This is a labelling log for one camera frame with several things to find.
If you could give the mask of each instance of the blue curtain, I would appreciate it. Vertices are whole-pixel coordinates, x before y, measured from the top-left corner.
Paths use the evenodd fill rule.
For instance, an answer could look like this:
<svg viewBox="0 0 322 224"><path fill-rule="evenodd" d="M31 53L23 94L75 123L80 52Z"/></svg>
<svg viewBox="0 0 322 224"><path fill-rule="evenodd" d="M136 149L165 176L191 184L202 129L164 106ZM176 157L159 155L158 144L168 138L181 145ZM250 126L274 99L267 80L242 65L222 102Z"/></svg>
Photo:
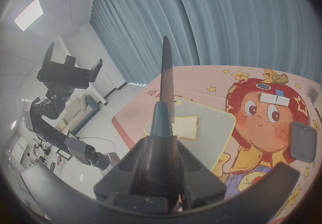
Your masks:
<svg viewBox="0 0 322 224"><path fill-rule="evenodd" d="M244 65L322 82L322 28L308 0L94 0L91 24L127 82L174 65Z"/></svg>

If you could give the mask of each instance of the gray cutting board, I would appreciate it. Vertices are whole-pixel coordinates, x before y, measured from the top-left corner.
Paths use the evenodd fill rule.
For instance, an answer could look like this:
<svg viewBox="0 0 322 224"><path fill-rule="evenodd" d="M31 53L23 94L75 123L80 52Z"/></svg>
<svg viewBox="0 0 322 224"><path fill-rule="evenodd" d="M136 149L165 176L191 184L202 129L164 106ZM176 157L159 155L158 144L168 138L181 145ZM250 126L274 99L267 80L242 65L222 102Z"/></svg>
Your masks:
<svg viewBox="0 0 322 224"><path fill-rule="evenodd" d="M196 141L180 140L209 170L213 170L235 127L234 115L175 97L175 116L198 116ZM150 134L152 120L146 125Z"/></svg>

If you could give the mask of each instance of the white sofa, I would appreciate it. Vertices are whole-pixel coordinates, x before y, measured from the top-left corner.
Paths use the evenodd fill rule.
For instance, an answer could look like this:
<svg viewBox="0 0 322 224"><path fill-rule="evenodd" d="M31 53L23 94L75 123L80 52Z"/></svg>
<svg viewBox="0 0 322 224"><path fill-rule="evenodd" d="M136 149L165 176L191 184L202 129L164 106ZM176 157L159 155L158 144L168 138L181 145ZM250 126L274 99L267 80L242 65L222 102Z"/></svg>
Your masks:
<svg viewBox="0 0 322 224"><path fill-rule="evenodd" d="M79 98L75 98L73 102L66 107L66 114L62 117L64 123L59 122L55 128L62 133L70 131L76 135L78 131L99 111L99 106L90 95L85 93Z"/></svg>

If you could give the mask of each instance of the white cabinet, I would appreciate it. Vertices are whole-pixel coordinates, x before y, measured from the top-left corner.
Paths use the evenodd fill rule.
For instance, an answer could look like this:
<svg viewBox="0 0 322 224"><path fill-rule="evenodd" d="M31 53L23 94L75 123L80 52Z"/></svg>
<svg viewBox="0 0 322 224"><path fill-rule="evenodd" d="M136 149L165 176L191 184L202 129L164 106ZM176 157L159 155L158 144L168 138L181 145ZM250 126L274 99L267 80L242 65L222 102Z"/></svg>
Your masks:
<svg viewBox="0 0 322 224"><path fill-rule="evenodd" d="M12 150L12 157L17 160L19 163L22 159L22 156L24 154L24 151L27 148L28 143L26 142L26 140L22 137L19 138L18 142L16 143L16 145L14 146L14 149Z"/></svg>

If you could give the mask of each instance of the cable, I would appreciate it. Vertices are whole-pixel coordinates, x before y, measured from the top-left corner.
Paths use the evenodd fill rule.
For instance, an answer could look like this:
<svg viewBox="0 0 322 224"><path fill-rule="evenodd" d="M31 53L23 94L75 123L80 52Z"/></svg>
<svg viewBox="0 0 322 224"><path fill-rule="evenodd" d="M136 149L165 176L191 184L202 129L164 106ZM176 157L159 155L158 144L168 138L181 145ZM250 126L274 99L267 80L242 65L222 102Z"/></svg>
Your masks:
<svg viewBox="0 0 322 224"><path fill-rule="evenodd" d="M104 139L104 138L99 138L99 137L82 137L82 138L79 138L80 139L83 139L83 138L96 138L96 139L101 139L101 140L105 140L105 141L110 141L111 143L113 143L114 147L115 147L115 153L116 153L116 146L115 146L115 143L112 142L111 140L108 140L108 139Z"/></svg>

